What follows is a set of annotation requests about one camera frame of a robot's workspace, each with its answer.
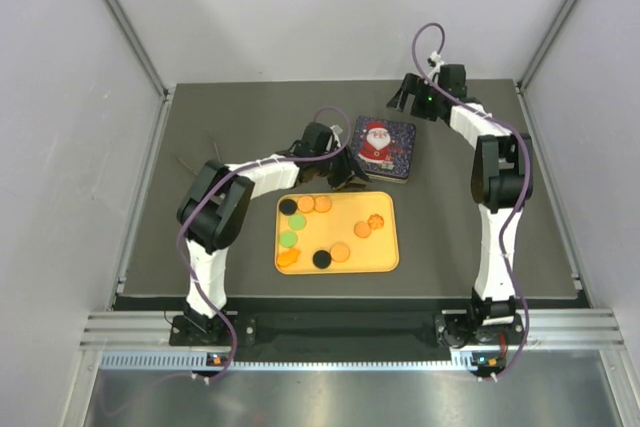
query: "white backdrop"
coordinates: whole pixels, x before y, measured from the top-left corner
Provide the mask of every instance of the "white backdrop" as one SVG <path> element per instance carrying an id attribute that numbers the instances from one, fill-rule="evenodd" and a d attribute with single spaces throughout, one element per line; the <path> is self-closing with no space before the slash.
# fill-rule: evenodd
<path id="1" fill-rule="evenodd" d="M 101 0 L 0 0 L 0 424 L 57 425 L 159 106 Z"/>
<path id="2" fill-rule="evenodd" d="M 640 369 L 640 4 L 582 0 L 529 88 L 592 297 Z"/>
<path id="3" fill-rule="evenodd" d="M 400 78 L 427 21 L 445 25 L 446 59 L 470 77 L 517 78 L 562 0 L 120 1 L 173 85 Z"/>

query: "yellow tray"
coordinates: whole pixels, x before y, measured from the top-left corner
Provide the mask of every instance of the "yellow tray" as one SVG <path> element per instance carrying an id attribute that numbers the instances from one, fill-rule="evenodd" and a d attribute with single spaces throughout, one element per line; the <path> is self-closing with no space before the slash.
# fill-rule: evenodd
<path id="1" fill-rule="evenodd" d="M 316 210 L 307 213 L 301 212 L 298 200 L 309 196 L 313 199 L 322 196 L 329 197 L 331 209 L 324 213 Z M 306 221 L 306 225 L 300 230 L 292 229 L 289 223 L 292 216 L 285 215 L 280 211 L 281 202 L 287 199 L 296 202 L 294 208 L 297 207 L 298 210 L 294 215 L 302 215 Z M 384 225 L 375 230 L 372 229 L 367 238 L 358 237 L 354 230 L 355 225 L 358 222 L 368 223 L 374 214 L 383 218 Z M 290 237 L 290 232 L 294 232 L 297 236 L 297 241 L 291 248 L 284 247 L 280 243 L 281 236 L 285 232 L 289 232 L 285 235 Z M 332 259 L 328 267 L 316 267 L 313 262 L 314 254 L 319 250 L 330 253 L 338 243 L 343 243 L 349 248 L 348 259 L 342 262 L 336 262 Z M 279 266 L 278 256 L 290 249 L 299 251 L 297 260 L 288 266 Z M 283 274 L 389 272 L 397 267 L 399 258 L 393 200 L 384 192 L 285 195 L 278 201 L 274 263 Z"/>

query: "box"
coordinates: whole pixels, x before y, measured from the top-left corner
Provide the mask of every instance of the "box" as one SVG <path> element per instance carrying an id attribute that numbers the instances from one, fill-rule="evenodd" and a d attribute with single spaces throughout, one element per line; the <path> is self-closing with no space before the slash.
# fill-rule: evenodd
<path id="1" fill-rule="evenodd" d="M 414 124 L 360 116 L 351 150 L 369 177 L 405 183 L 411 170 L 415 139 Z"/>

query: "green circle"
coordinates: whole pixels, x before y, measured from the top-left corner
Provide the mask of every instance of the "green circle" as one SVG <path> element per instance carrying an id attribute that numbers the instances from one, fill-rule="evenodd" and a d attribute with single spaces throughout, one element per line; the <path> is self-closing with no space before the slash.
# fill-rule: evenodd
<path id="1" fill-rule="evenodd" d="M 307 219 L 302 214 L 293 214 L 289 217 L 289 227 L 292 230 L 302 230 L 307 225 Z"/>
<path id="2" fill-rule="evenodd" d="M 298 242 L 298 236 L 295 232 L 291 232 L 290 230 L 286 230 L 280 234 L 280 245 L 290 249 Z"/>

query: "black circle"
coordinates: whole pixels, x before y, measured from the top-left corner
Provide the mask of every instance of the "black circle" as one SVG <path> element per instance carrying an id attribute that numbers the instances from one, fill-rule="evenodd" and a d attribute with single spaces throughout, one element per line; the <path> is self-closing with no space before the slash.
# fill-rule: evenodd
<path id="1" fill-rule="evenodd" d="M 331 265 L 331 254 L 326 250 L 319 250 L 313 254 L 313 265 L 319 269 L 326 269 Z"/>
<path id="2" fill-rule="evenodd" d="M 278 210 L 282 212 L 284 215 L 293 215 L 298 210 L 298 204 L 293 199 L 284 199 L 278 205 Z"/>

